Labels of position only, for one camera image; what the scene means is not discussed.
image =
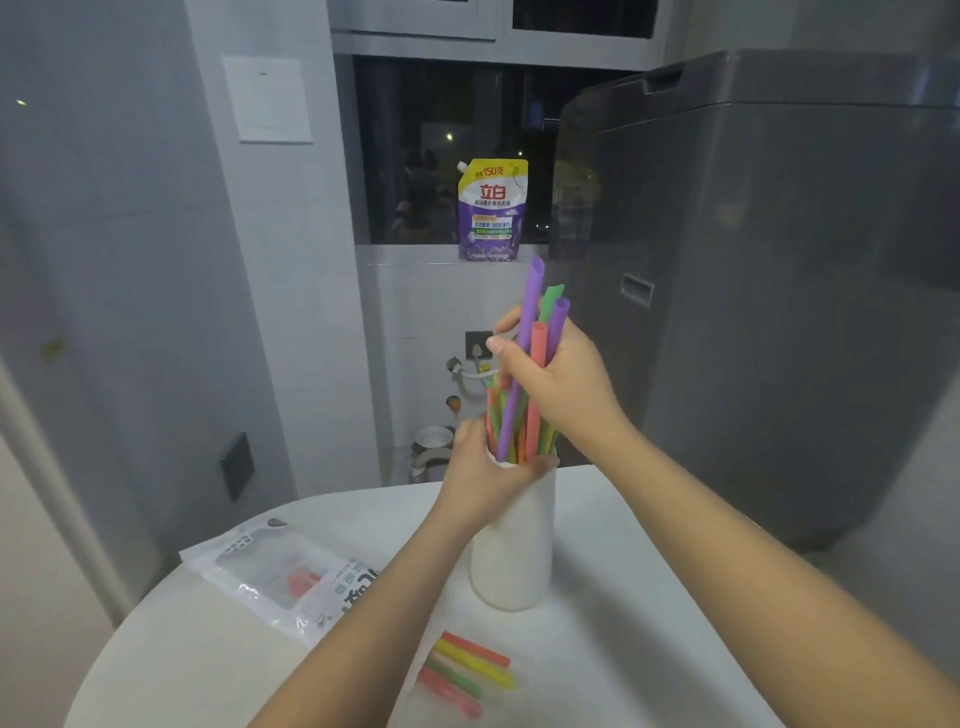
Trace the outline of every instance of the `round table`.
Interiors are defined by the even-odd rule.
[[[336,553],[383,566],[439,487],[334,493],[274,513]],[[520,689],[476,725],[781,726],[593,466],[557,474],[554,574],[543,603],[512,614],[488,607],[469,585],[466,557],[444,602],[452,631],[516,657]],[[113,635],[65,726],[243,728],[304,654],[179,566]],[[399,708],[403,725],[424,724],[415,698]],[[452,710],[442,715],[462,724]]]

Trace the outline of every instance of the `person's left arm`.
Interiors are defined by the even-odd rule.
[[[487,456],[486,437],[478,420],[460,426],[426,519],[249,728],[386,725],[433,607],[467,543],[556,466],[556,458],[539,457],[498,468]]]

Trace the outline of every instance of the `hand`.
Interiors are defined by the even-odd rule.
[[[517,306],[497,322],[493,331],[509,331],[519,320]],[[500,386],[509,388],[515,377],[543,418],[587,457],[592,444],[607,436],[612,427],[630,426],[616,401],[600,352],[569,319],[557,353],[545,368],[537,366],[516,342],[505,337],[492,336],[487,339],[487,347],[500,359]]]
[[[553,455],[539,455],[523,465],[500,468],[487,455],[484,419],[467,420],[453,439],[453,457],[434,511],[439,519],[461,525],[472,538],[558,463]]]

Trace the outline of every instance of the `gray appliance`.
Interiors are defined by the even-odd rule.
[[[564,109],[573,318],[633,422],[795,548],[870,516],[960,364],[958,93],[955,61],[748,50]]]

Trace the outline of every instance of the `laundry detergent pouch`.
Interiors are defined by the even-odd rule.
[[[475,159],[458,186],[460,258],[516,260],[527,204],[526,159]]]
[[[183,563],[288,637],[312,647],[378,572],[307,541],[276,517],[257,516],[180,552]]]

